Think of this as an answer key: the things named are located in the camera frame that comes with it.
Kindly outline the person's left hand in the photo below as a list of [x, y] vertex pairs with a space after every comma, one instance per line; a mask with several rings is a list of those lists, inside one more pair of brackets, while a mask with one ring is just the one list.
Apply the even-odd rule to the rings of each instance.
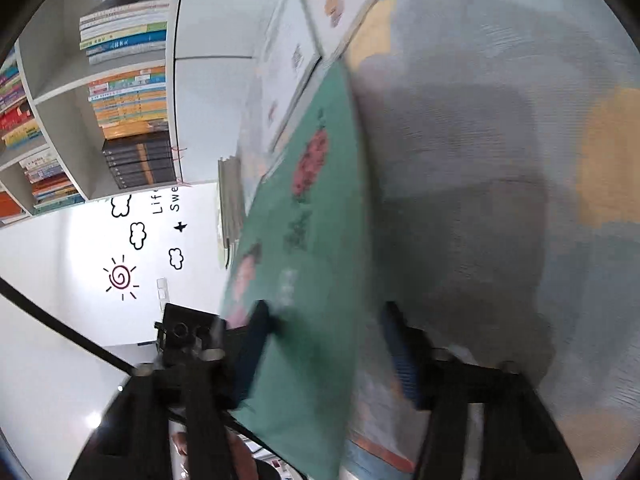
[[[258, 471], [256, 462], [253, 458], [250, 449], [245, 445], [245, 443], [235, 434], [233, 431], [227, 431], [228, 442], [230, 445], [230, 451], [232, 460], [235, 466], [236, 474], [238, 475], [239, 480], [257, 480], [258, 479]], [[175, 432], [171, 436], [172, 443], [174, 444], [174, 448], [178, 455], [182, 458], [180, 472], [181, 479], [189, 479], [189, 469], [188, 462], [186, 458], [188, 457], [188, 450], [186, 449], [186, 433], [183, 431]]]

